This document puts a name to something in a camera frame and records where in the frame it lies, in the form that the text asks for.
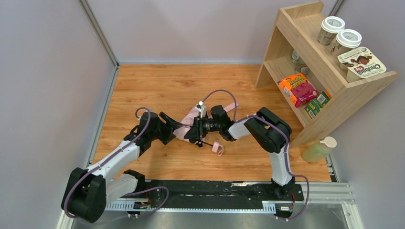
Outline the pink folding umbrella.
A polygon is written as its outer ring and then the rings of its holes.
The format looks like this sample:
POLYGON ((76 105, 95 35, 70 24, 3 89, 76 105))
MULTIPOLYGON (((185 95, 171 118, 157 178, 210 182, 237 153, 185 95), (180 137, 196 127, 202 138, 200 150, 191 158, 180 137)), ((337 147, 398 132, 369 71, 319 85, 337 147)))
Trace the pink folding umbrella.
MULTIPOLYGON (((238 104, 230 104, 226 107, 223 107, 222 105, 212 107, 210 113, 207 113, 207 124, 204 125, 204 129, 206 129, 207 134, 209 132, 219 132, 222 138, 226 141, 235 141, 249 134, 248 130, 244 126, 244 122, 237 123, 232 121, 227 115, 227 112, 237 108, 237 106, 238 104)), ((197 117, 197 111, 192 108, 180 122, 181 127, 174 131, 176 138, 186 141, 184 139, 184 135, 188 132, 190 127, 193 126, 195 117, 197 117)), ((204 145, 210 146, 212 151, 218 156, 221 156, 224 152, 224 146, 222 144, 218 142, 214 142, 213 144, 207 143, 205 138, 203 138, 198 144, 194 145, 197 145, 199 148, 203 148, 204 145)))

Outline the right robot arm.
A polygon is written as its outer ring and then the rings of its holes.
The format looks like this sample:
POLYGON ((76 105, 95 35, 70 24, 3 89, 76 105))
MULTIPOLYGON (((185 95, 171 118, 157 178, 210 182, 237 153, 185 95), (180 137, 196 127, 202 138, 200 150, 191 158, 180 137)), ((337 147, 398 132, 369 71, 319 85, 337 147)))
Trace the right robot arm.
POLYGON ((251 135, 269 153, 271 181, 275 191, 286 194, 292 189, 295 178, 290 171, 288 157, 292 130, 286 122, 265 107, 240 121, 232 121, 221 105, 212 107, 210 114, 205 116, 200 114, 203 111, 202 105, 197 105, 196 110, 197 115, 190 125, 186 125, 185 133, 180 136, 182 139, 201 147, 209 132, 219 132, 226 141, 251 135))

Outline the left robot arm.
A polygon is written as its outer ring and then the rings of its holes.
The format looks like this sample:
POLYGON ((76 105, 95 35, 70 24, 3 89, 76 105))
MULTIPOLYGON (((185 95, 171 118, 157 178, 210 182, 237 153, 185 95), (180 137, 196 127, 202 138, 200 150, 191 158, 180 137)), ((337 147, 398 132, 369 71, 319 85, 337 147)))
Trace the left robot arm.
POLYGON ((128 170, 115 176, 130 162, 138 159, 155 140, 168 144, 182 124, 164 112, 156 114, 147 109, 138 118, 123 141, 99 162, 85 169, 75 168, 69 176, 61 208, 65 215, 96 222, 111 202, 136 190, 141 175, 128 170))

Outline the orange pink snack box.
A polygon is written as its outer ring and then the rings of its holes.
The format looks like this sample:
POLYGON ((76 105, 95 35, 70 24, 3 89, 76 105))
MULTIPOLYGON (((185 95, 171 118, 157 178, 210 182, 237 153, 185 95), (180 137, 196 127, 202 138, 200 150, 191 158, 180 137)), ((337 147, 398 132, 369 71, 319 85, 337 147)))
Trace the orange pink snack box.
POLYGON ((277 84, 295 107, 308 103, 319 94, 318 90, 302 73, 283 78, 277 84))

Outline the green snack box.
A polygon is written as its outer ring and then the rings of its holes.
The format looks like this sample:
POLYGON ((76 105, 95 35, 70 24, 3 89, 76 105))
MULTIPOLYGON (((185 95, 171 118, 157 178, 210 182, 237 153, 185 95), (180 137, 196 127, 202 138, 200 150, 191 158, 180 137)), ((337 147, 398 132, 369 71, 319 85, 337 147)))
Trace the green snack box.
POLYGON ((330 101, 332 96, 325 90, 322 91, 315 99, 310 100, 305 106, 305 111, 308 116, 313 119, 321 109, 330 101))

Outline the yellow-green juice bottle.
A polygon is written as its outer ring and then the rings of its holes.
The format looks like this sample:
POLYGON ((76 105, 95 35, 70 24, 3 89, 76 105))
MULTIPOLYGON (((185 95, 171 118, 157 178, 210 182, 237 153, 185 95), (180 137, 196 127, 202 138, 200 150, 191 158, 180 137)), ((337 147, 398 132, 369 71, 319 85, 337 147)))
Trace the yellow-green juice bottle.
POLYGON ((309 163, 317 163, 321 159, 332 153, 337 146, 337 141, 331 136, 327 136, 324 139, 312 144, 302 153, 302 159, 309 163))

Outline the glass jar on shelf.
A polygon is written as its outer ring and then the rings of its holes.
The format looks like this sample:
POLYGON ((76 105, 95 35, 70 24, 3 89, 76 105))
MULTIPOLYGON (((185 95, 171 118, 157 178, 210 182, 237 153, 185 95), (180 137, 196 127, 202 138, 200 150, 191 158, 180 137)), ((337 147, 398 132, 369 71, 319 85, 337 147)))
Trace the glass jar on shelf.
POLYGON ((291 54, 291 62, 295 65, 295 74, 301 73, 304 76, 307 76, 310 73, 310 68, 306 65, 296 50, 293 50, 291 54))

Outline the wooden shelf rack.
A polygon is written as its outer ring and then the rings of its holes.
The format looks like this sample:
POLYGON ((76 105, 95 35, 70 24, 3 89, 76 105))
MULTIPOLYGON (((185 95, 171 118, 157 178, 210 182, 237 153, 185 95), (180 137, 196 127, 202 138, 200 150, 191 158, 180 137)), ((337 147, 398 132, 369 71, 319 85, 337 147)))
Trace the wooden shelf rack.
POLYGON ((292 148, 328 136, 362 106, 397 78, 396 71, 385 72, 353 83, 333 59, 326 46, 317 42, 323 3, 314 1, 280 8, 261 64, 255 86, 277 83, 293 74, 291 54, 297 51, 310 68, 308 80, 318 90, 327 90, 332 99, 311 118, 304 107, 292 107, 303 130, 291 140, 292 148))

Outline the left paper coffee cup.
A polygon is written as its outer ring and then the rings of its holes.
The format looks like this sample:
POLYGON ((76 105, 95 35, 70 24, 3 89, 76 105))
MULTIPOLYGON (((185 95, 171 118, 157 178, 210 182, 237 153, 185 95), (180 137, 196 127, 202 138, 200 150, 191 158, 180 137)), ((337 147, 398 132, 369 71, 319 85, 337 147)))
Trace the left paper coffee cup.
POLYGON ((321 22, 321 29, 317 36, 317 42, 329 45, 333 39, 345 29, 345 21, 336 16, 328 16, 321 22))

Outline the paper coffee cup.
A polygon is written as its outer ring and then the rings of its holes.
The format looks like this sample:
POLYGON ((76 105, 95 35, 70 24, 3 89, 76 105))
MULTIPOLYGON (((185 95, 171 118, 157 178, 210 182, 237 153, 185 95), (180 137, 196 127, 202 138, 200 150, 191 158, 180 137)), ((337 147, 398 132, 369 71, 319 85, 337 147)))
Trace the paper coffee cup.
POLYGON ((338 57, 343 53, 359 47, 361 41, 362 35, 359 32, 352 29, 344 29, 337 34, 335 42, 330 50, 330 54, 332 57, 338 57))
POLYGON ((317 36, 317 42, 329 45, 333 39, 345 29, 345 21, 336 16, 328 16, 321 22, 321 29, 317 36))

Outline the Chobani flip yogurt pack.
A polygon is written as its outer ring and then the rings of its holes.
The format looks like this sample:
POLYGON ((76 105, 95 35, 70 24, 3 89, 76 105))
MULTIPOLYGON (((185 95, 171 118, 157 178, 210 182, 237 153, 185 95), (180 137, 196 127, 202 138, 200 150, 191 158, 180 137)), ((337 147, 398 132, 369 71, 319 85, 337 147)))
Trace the Chobani flip yogurt pack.
POLYGON ((340 68, 347 71, 349 83, 385 73, 386 66, 366 47, 358 47, 339 55, 340 68))

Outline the right paper coffee cup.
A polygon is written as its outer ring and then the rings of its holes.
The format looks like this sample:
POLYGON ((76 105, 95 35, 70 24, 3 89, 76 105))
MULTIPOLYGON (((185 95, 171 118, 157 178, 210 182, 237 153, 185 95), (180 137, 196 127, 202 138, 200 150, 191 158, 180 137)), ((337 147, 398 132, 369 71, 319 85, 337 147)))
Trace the right paper coffee cup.
POLYGON ((359 32, 352 29, 344 29, 337 34, 335 42, 330 50, 330 54, 332 57, 338 57, 343 53, 359 47, 361 41, 362 35, 359 32))

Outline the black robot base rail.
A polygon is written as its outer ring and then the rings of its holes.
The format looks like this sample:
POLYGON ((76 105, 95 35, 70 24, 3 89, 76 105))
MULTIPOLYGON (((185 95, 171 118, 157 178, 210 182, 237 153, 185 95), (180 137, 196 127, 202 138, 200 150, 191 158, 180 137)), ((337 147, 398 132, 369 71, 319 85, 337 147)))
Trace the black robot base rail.
POLYGON ((118 199, 106 210, 276 214, 291 213, 294 204, 305 200, 299 184, 285 194, 270 182, 249 181, 147 180, 145 188, 147 193, 118 199))

